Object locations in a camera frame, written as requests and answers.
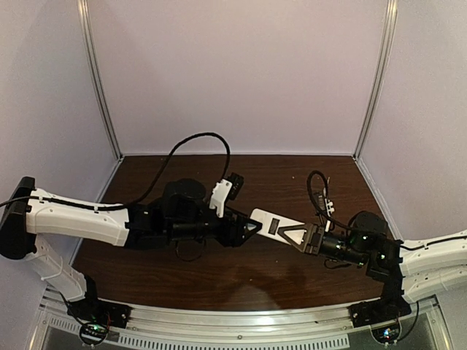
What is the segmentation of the white remote control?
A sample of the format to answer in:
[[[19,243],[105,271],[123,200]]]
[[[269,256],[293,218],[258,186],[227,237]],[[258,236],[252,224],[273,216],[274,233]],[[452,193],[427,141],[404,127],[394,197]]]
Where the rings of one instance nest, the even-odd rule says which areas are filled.
[[[262,229],[257,233],[258,235],[287,245],[289,244],[283,238],[278,236],[278,229],[284,226],[303,224],[303,222],[283,217],[269,211],[264,211],[262,209],[254,209],[250,217],[251,219],[261,222],[263,224]]]

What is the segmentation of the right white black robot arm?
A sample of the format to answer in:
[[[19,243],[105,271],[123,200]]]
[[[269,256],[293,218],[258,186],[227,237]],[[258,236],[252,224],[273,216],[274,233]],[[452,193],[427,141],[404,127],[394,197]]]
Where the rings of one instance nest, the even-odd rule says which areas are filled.
[[[384,284],[381,302],[416,303],[466,284],[466,232],[421,241],[393,240],[387,222],[361,211],[345,233],[331,223],[306,224],[270,215],[266,232],[302,254],[323,256],[342,265],[366,268],[366,275]]]

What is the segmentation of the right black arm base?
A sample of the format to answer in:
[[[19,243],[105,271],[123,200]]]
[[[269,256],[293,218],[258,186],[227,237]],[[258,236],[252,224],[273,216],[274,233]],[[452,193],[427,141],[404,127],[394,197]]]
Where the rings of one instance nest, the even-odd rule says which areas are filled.
[[[383,346],[393,345],[404,339],[401,317],[412,312],[412,307],[402,297],[363,301],[352,304],[347,309],[352,326],[369,326],[371,337]]]

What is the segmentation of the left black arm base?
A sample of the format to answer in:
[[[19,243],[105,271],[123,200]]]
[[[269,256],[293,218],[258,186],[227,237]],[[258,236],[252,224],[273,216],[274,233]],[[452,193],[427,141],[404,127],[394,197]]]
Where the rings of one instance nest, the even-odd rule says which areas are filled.
[[[78,336],[91,348],[103,343],[111,327],[125,329],[132,307],[104,300],[83,299],[77,302],[63,300],[70,315],[80,325]]]

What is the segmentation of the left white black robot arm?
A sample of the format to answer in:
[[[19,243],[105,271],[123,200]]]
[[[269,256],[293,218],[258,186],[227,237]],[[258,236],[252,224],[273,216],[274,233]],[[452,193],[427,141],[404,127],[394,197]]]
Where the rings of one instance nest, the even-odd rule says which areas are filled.
[[[25,176],[2,204],[1,256],[31,262],[34,271],[64,296],[74,312],[92,318],[104,312],[95,282],[65,263],[44,234],[141,250],[207,239],[238,247],[262,228],[260,222],[226,206],[242,185],[243,178],[232,174],[207,195],[202,183],[179,179],[166,184],[162,196],[149,204],[112,205],[53,195]]]

